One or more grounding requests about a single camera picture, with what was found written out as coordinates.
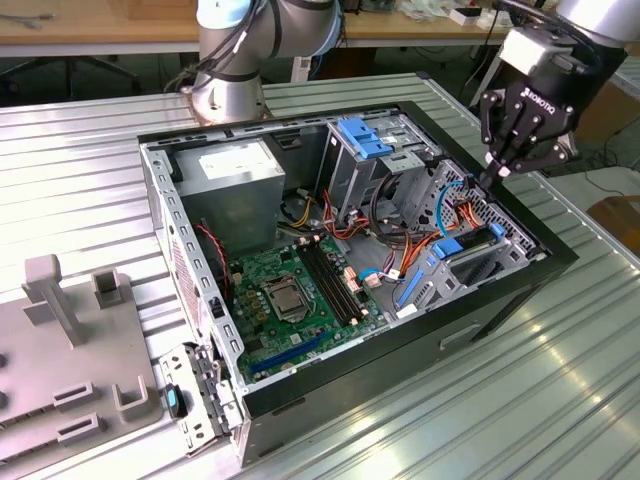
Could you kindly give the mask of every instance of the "blue expansion slot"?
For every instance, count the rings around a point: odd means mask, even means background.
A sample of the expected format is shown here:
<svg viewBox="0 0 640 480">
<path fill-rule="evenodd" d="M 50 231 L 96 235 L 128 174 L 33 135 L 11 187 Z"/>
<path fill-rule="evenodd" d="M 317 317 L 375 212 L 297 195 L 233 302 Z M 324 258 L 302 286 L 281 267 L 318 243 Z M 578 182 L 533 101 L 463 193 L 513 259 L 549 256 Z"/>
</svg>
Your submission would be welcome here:
<svg viewBox="0 0 640 480">
<path fill-rule="evenodd" d="M 275 367 L 276 365 L 281 365 L 287 360 L 291 360 L 298 355 L 303 355 L 312 350 L 315 350 L 322 339 L 328 334 L 329 332 L 322 332 L 317 337 L 312 338 L 311 340 L 307 340 L 306 342 L 301 343 L 296 347 L 290 348 L 286 352 L 279 353 L 278 355 L 274 355 L 271 358 L 267 358 L 266 360 L 262 360 L 254 365 L 251 365 L 251 373 L 254 374 L 257 372 L 262 372 L 263 370 L 268 370 L 269 368 Z"/>
</svg>

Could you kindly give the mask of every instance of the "metal table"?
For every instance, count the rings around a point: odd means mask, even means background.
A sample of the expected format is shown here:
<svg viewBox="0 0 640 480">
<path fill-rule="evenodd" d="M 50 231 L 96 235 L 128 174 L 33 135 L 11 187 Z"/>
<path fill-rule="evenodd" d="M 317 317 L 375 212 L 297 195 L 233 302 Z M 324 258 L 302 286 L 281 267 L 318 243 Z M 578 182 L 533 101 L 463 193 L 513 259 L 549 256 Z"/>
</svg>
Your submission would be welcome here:
<svg viewBox="0 0 640 480">
<path fill-rule="evenodd" d="M 277 115 L 413 100 L 477 159 L 477 123 L 414 75 L 265 89 Z M 195 126 L 176 95 L 0 111 L 0 301 L 25 255 L 65 282 L 131 276 L 154 361 L 190 337 L 153 236 L 135 136 Z M 182 457 L 168 415 L 34 478 L 637 478 L 638 261 L 537 175 L 509 188 L 580 255 L 496 334 L 239 472 L 230 444 Z"/>
<path fill-rule="evenodd" d="M 640 57 L 627 58 L 611 82 L 640 102 Z"/>
</svg>

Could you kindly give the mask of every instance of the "open computer tower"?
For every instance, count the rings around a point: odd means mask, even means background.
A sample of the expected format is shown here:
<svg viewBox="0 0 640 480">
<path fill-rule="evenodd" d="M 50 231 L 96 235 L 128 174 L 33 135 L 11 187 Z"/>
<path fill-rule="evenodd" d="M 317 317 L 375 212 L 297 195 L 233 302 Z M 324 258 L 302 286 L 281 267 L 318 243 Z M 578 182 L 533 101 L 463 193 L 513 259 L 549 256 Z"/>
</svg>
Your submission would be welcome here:
<svg viewBox="0 0 640 480">
<path fill-rule="evenodd" d="M 188 455 L 243 465 L 498 329 L 577 258 L 411 102 L 140 138 L 195 341 L 161 359 Z"/>
</svg>

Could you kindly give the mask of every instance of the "motherboard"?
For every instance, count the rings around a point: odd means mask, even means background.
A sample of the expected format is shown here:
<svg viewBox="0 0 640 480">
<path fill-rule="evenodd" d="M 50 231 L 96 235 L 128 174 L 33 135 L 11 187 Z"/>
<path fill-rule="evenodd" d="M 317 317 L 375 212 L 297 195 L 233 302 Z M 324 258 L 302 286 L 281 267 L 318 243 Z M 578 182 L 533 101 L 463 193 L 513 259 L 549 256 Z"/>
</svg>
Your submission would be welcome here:
<svg viewBox="0 0 640 480">
<path fill-rule="evenodd" d="M 230 270 L 248 383 L 388 327 L 332 238 L 241 257 Z"/>
</svg>

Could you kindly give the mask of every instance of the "gripper logo text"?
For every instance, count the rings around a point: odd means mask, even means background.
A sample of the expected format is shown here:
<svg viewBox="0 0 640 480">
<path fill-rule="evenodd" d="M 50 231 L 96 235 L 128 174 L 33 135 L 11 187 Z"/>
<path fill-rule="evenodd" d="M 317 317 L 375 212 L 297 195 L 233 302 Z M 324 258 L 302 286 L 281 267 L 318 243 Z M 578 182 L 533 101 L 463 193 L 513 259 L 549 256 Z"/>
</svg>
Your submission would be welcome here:
<svg viewBox="0 0 640 480">
<path fill-rule="evenodd" d="M 528 87 L 525 87 L 524 92 L 522 92 L 523 95 L 525 97 L 529 97 L 531 100 L 533 100 L 534 102 L 536 102 L 538 105 L 540 105 L 542 108 L 544 108 L 547 112 L 549 112 L 551 115 L 553 115 L 554 113 L 556 113 L 556 107 L 554 107 L 553 105 L 551 105 L 549 102 L 547 102 L 545 99 L 540 98 L 540 95 L 538 95 L 537 93 L 533 93 L 531 90 L 529 90 Z"/>
</svg>

